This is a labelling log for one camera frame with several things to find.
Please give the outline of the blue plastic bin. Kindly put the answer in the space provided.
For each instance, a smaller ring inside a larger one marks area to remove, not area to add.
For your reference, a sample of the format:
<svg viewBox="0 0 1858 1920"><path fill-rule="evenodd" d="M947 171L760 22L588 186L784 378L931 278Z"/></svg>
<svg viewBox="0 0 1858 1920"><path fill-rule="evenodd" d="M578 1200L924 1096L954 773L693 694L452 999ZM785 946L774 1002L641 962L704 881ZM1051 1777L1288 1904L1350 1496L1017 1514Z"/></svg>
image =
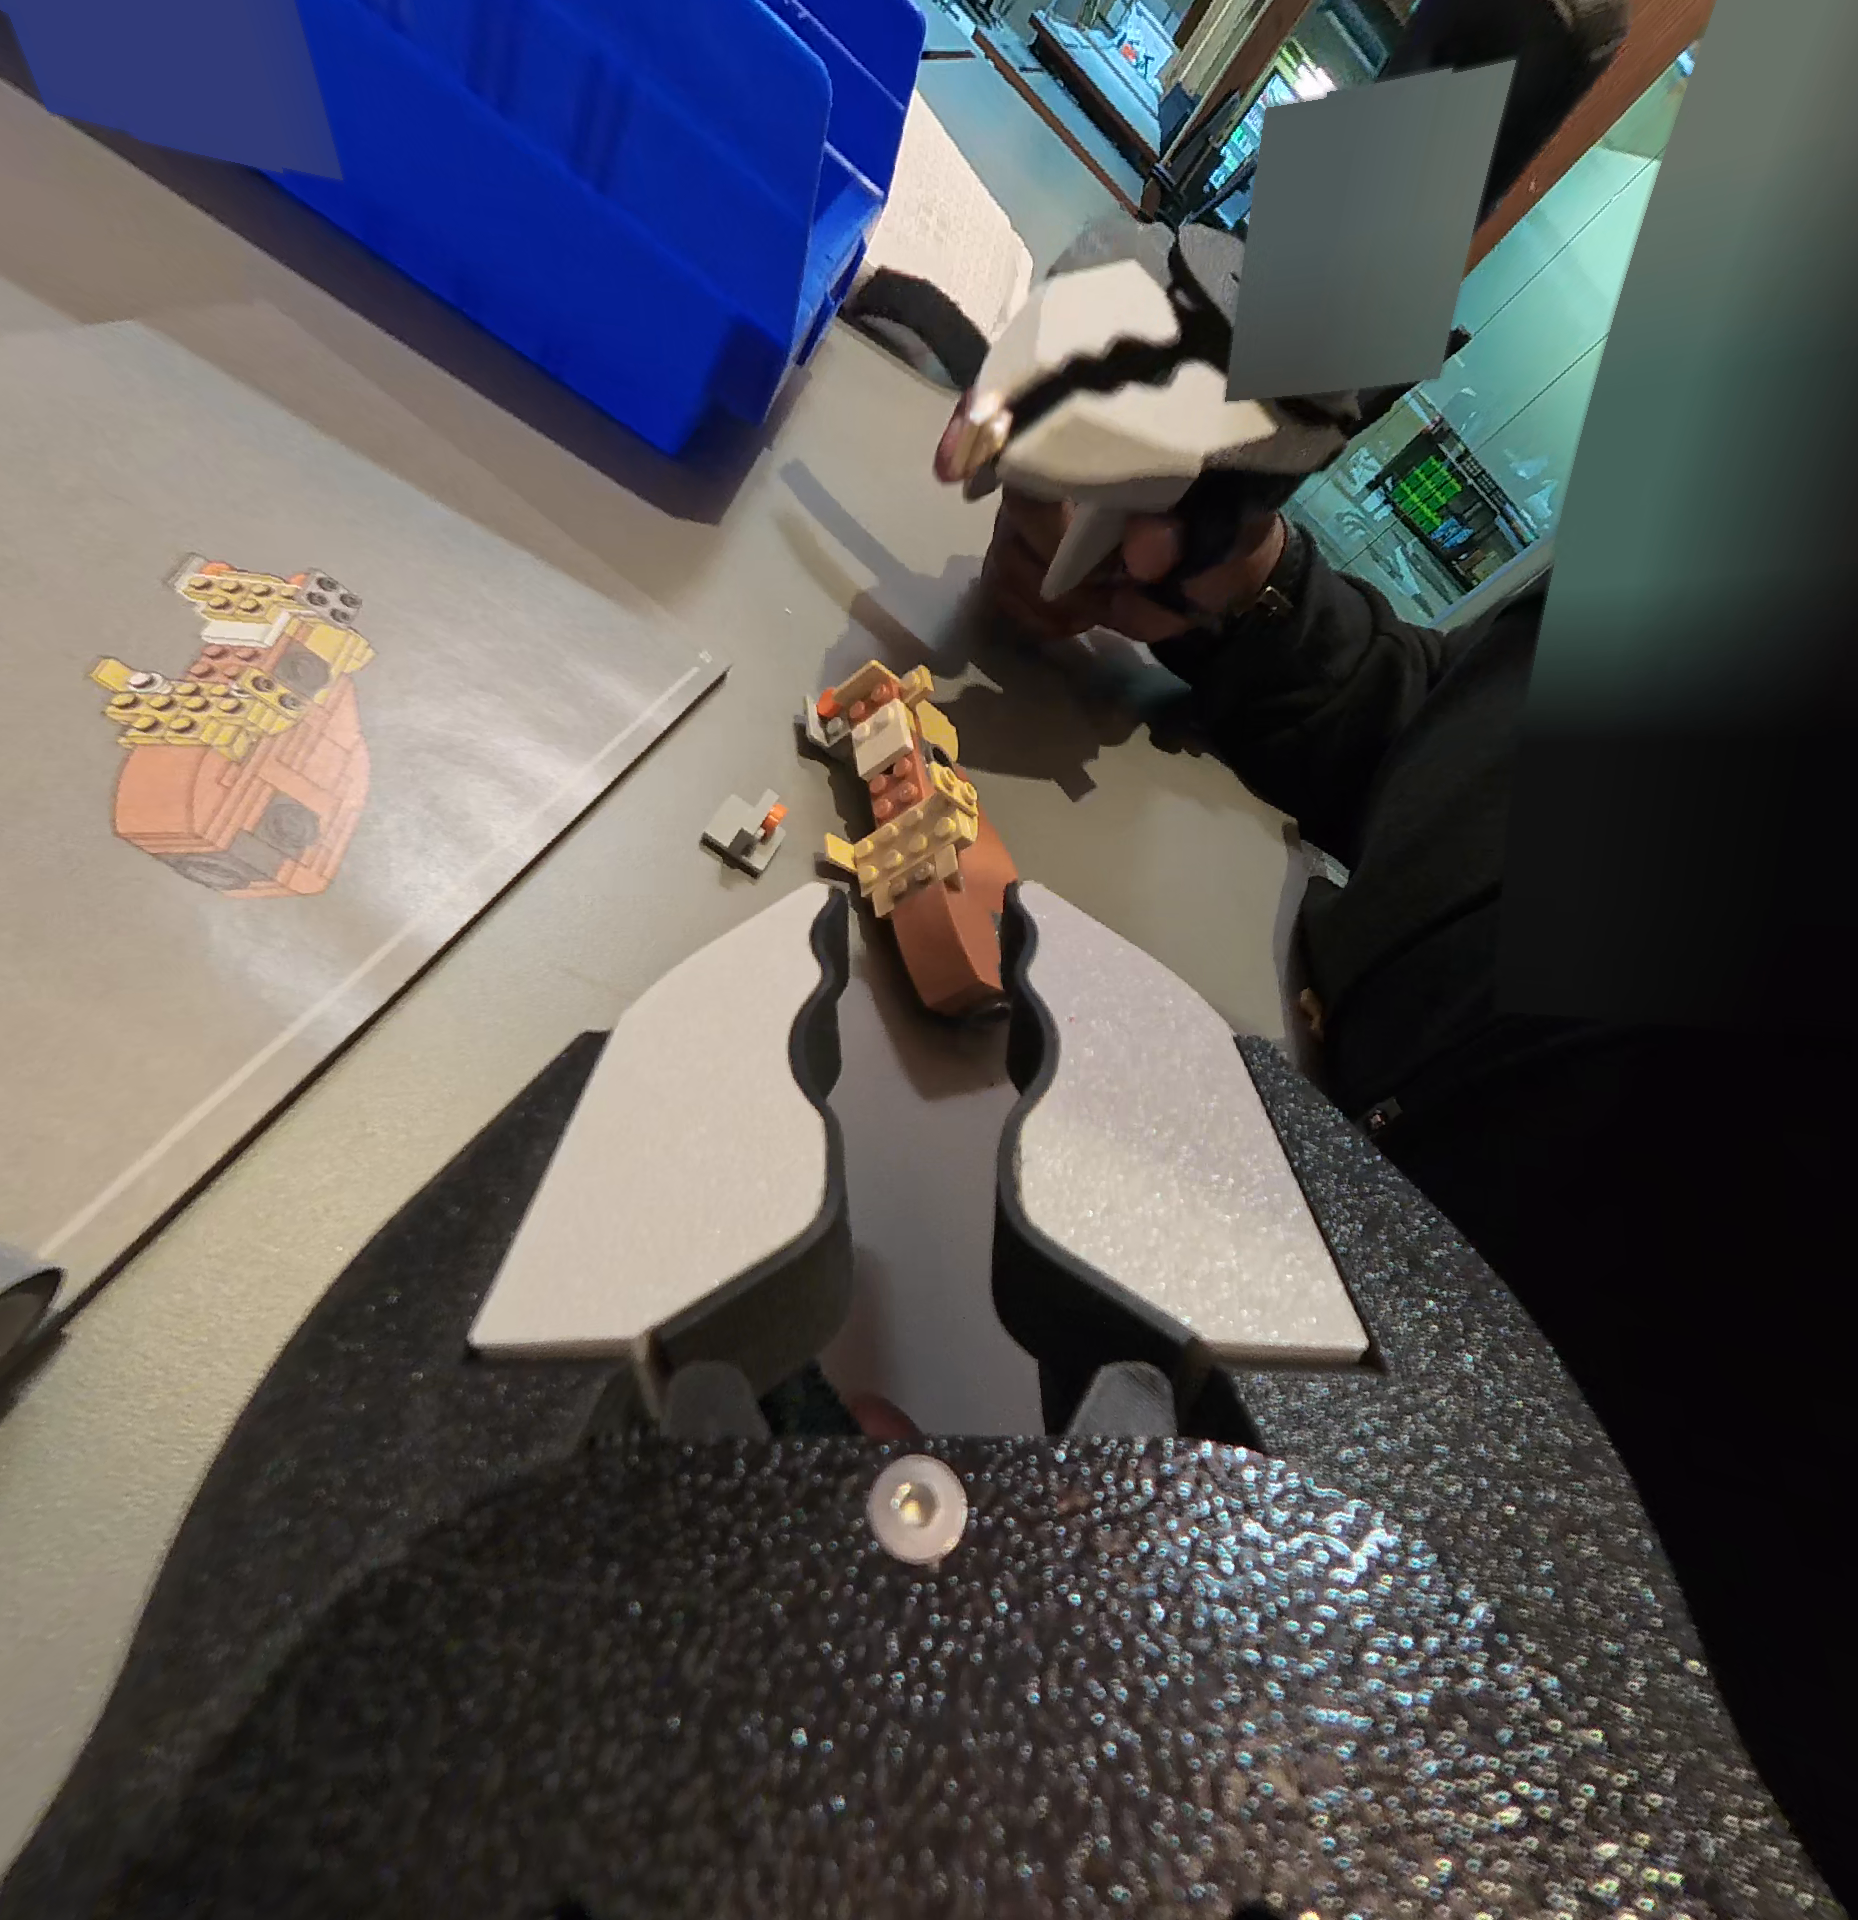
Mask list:
<svg viewBox="0 0 1858 1920"><path fill-rule="evenodd" d="M812 359L925 41L908 3L1 11L50 112L270 177L669 457Z"/></svg>

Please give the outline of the brown tan brick model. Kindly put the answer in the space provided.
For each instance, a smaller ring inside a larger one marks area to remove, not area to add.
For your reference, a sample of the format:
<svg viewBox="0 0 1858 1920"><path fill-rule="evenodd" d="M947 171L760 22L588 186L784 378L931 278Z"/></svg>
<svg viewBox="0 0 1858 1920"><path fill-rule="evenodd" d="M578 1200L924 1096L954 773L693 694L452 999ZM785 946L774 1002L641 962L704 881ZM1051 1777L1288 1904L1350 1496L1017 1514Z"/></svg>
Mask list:
<svg viewBox="0 0 1858 1920"><path fill-rule="evenodd" d="M804 702L802 735L862 790L820 863L889 931L920 1004L963 1019L1004 999L999 920L1017 873L931 692L927 668L871 658Z"/></svg>

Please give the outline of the grey instruction booklet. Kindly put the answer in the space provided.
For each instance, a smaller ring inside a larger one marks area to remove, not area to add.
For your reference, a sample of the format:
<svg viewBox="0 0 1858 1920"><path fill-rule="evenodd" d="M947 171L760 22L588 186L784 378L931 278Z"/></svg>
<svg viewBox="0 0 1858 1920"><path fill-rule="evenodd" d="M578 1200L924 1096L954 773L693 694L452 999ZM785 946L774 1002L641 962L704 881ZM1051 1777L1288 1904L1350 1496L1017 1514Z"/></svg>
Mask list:
<svg viewBox="0 0 1858 1920"><path fill-rule="evenodd" d="M0 277L0 1377L719 676Z"/></svg>

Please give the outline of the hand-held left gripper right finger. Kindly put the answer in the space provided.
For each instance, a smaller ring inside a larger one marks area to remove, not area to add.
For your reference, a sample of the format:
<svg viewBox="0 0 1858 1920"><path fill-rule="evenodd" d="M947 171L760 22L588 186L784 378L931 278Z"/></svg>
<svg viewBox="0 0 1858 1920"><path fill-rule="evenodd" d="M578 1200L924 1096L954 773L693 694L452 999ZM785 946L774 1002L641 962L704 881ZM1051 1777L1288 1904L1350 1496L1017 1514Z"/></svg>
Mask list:
<svg viewBox="0 0 1858 1920"><path fill-rule="evenodd" d="M1370 1332L1232 1026L1022 881L1006 900L996 1309L1054 1366L1354 1366Z"/></svg>

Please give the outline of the wooden table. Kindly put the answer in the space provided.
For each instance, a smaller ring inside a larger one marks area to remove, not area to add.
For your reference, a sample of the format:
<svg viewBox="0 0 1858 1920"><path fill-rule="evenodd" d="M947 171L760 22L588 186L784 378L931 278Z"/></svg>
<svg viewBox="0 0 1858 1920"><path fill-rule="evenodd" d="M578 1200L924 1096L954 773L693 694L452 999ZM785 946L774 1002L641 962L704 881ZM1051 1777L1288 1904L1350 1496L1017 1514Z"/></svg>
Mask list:
<svg viewBox="0 0 1858 1920"><path fill-rule="evenodd" d="M1567 171L1596 147L1659 81L1677 55L1697 42L1714 3L1633 3L1627 31L1606 71L1565 112L1537 157L1482 216L1466 257L1472 272L1541 203Z"/></svg>

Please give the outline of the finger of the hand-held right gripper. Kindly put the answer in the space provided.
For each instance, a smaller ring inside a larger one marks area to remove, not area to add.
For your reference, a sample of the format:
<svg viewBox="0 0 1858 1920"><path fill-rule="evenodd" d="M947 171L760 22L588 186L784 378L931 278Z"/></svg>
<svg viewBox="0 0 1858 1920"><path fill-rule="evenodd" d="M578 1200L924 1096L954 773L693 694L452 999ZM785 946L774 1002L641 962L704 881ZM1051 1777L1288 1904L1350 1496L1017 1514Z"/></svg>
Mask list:
<svg viewBox="0 0 1858 1920"><path fill-rule="evenodd" d="M999 454L1006 491L1040 501L1155 507L1208 465L1277 434L1258 401L1232 401L1212 365L1179 365L1160 383L1074 391L1016 430Z"/></svg>
<svg viewBox="0 0 1858 1920"><path fill-rule="evenodd" d="M1133 258L1061 275L1031 291L988 348L963 401L963 441L1067 441L1106 428L1118 441L1184 441L1186 378L1123 376L1118 350L1181 340L1168 291Z"/></svg>

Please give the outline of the small grey orange brick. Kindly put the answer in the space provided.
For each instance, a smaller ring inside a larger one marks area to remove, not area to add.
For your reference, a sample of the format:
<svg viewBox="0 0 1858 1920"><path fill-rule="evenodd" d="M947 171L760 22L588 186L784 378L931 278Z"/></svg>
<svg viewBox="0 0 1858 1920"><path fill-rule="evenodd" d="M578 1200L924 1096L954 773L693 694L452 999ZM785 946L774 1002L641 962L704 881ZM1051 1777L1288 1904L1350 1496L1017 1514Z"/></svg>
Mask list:
<svg viewBox="0 0 1858 1920"><path fill-rule="evenodd" d="M766 789L754 801L729 795L699 833L699 844L728 868L761 878L785 838L788 804Z"/></svg>

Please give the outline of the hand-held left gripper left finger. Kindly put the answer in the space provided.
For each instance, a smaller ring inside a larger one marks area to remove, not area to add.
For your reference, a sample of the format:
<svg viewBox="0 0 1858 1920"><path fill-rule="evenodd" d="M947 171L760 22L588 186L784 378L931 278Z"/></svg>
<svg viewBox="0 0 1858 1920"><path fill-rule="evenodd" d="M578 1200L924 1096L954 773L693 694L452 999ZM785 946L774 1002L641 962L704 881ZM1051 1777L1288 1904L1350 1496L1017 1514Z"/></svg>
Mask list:
<svg viewBox="0 0 1858 1920"><path fill-rule="evenodd" d="M488 1361L776 1388L849 1303L828 1099L848 900L807 883L664 972L603 1045L467 1332Z"/></svg>

